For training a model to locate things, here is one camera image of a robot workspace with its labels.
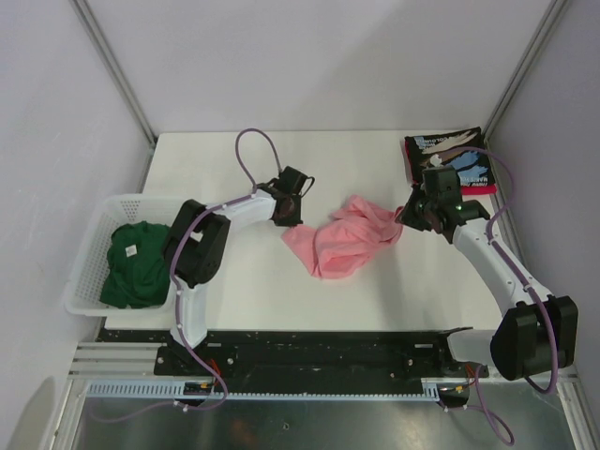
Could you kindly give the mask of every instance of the red wire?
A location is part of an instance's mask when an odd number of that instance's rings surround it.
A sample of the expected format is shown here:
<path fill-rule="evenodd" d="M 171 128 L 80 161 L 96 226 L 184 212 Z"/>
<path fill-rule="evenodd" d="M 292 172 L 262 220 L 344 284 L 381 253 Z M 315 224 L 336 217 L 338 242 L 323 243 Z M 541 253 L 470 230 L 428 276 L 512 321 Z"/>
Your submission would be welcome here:
<path fill-rule="evenodd" d="M 467 376 L 473 378 L 472 382 L 469 382 L 469 386 L 473 386 L 475 384 L 475 372 L 468 364 L 465 364 L 465 368 L 467 369 Z"/>
<path fill-rule="evenodd" d="M 208 360 L 208 364 L 210 364 L 211 367 L 215 370 L 215 372 L 218 373 L 218 375 L 220 376 L 221 371 L 217 366 L 217 362 L 215 362 L 215 360 L 211 358 Z M 218 386 L 218 380 L 215 381 L 215 387 L 217 387 L 217 386 Z"/>

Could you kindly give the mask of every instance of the metal floor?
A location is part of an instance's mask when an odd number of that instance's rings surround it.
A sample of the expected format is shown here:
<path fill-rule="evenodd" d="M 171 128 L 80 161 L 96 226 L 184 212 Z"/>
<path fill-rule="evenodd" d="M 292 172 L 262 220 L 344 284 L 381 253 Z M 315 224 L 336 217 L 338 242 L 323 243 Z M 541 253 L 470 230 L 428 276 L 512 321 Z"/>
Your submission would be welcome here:
<path fill-rule="evenodd" d="M 524 383 L 487 384 L 486 402 L 515 433 L 516 449 L 575 449 L 557 397 Z M 472 393 L 471 403 L 476 403 Z M 90 398 L 97 416 L 133 413 L 154 400 Z M 85 412 L 77 450 L 370 450 L 501 449 L 480 412 L 445 413 L 435 403 L 387 401 L 225 402 L 211 412 L 171 406 L 119 424 Z"/>

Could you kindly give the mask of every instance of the label tag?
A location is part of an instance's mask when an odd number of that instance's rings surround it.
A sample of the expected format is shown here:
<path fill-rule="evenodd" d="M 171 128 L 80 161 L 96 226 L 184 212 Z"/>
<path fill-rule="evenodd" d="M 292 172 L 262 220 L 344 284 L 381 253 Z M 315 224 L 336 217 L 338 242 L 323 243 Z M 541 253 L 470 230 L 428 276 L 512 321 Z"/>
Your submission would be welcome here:
<path fill-rule="evenodd" d="M 127 255 L 128 258 L 130 256 L 137 255 L 138 254 L 138 248 L 135 247 L 135 244 L 133 246 L 126 247 L 125 248 L 125 254 Z"/>

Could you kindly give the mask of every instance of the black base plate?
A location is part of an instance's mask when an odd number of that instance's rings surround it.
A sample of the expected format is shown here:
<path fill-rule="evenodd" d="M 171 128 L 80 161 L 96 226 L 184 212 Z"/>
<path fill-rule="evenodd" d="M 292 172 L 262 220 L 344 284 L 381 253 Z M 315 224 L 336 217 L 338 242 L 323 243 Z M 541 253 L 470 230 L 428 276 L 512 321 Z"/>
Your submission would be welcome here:
<path fill-rule="evenodd" d="M 421 378 L 465 377 L 453 361 L 447 332 L 209 332 L 196 348 L 214 360 L 230 391 L 263 394 L 421 394 Z M 169 339 L 155 375 L 206 376 Z"/>

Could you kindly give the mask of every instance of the green cloth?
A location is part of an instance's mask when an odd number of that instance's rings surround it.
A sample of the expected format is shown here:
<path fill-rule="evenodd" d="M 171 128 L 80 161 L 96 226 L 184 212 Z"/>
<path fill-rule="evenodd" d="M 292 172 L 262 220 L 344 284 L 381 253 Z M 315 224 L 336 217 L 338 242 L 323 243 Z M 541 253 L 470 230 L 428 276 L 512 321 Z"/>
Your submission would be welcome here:
<path fill-rule="evenodd" d="M 146 221 L 119 227 L 106 255 L 109 273 L 100 302 L 117 308 L 147 308 L 165 303 L 169 271 L 160 247 L 169 227 Z"/>

